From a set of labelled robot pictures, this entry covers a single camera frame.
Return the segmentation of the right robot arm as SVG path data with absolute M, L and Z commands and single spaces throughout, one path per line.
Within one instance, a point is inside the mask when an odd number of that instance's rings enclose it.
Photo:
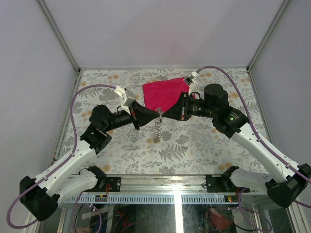
M 265 192 L 274 203 L 287 208 L 306 188 L 311 177 L 310 165 L 299 165 L 266 140 L 245 114 L 229 105 L 228 93 L 221 85 L 207 85 L 203 99 L 181 93 L 176 104 L 163 114 L 179 121 L 187 121 L 191 116 L 211 118 L 217 131 L 243 146 L 268 171 L 261 174 L 232 168 L 221 180 L 224 190 L 230 192 L 239 187 Z

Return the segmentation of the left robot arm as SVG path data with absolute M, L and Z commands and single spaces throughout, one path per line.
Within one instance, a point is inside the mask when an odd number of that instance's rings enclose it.
M 112 139 L 108 131 L 129 124 L 138 130 L 158 116 L 158 112 L 141 106 L 135 100 L 127 110 L 115 113 L 105 105 L 95 106 L 89 118 L 90 124 L 80 139 L 75 141 L 72 152 L 34 178 L 25 176 L 20 181 L 20 203 L 37 221 L 44 221 L 68 198 L 92 189 L 98 192 L 104 190 L 106 174 L 97 166 L 91 166 L 79 175 L 74 175 L 74 170 L 108 145 Z

